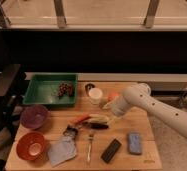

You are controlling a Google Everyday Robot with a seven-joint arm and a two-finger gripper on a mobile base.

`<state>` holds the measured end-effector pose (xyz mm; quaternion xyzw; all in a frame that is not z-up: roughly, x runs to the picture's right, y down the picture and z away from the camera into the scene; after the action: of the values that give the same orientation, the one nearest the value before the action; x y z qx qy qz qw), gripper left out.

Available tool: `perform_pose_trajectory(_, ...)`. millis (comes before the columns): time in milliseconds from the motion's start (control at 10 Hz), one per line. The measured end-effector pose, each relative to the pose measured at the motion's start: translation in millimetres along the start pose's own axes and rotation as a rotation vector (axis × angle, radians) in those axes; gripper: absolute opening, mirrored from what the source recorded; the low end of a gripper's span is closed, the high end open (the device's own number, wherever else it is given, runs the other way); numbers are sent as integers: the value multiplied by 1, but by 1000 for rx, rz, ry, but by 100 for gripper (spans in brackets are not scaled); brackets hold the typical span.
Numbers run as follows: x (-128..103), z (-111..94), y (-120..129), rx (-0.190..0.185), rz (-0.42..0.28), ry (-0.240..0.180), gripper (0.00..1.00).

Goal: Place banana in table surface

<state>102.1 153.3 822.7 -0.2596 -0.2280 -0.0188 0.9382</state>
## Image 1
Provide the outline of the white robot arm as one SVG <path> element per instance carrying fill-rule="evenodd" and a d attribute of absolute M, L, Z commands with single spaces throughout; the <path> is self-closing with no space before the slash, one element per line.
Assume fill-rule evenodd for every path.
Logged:
<path fill-rule="evenodd" d="M 110 109 L 114 116 L 122 117 L 133 106 L 153 114 L 187 139 L 187 112 L 153 98 L 146 83 L 126 87 L 119 96 L 104 104 L 103 109 Z"/>

